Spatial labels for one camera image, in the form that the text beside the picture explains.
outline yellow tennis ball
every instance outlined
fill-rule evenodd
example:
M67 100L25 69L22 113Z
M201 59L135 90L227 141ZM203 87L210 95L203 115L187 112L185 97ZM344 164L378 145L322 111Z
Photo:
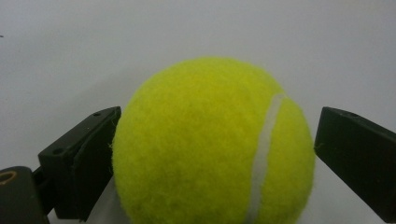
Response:
M186 61L149 79L113 150L134 224L294 223L312 188L301 109L265 71L232 59Z

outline screw hole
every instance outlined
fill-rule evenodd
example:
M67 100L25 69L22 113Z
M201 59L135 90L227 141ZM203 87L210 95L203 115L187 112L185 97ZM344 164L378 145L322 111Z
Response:
M17 176L17 172L15 171L7 171L0 174L0 185L5 185L6 183L14 179L15 176Z
M63 153L63 152L64 152L64 149L63 149L63 148L56 148L55 150L52 151L52 153L53 153L54 155L59 155L59 154L61 154L61 153Z

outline white surface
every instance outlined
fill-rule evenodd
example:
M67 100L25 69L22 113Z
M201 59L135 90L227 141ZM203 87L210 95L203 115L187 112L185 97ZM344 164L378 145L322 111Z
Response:
M203 55L265 67L313 136L325 105L395 132L395 11L394 0L0 0L0 169L35 169L37 153L82 119L125 106L153 73ZM113 184L89 222L128 222ZM299 223L382 221L318 161Z

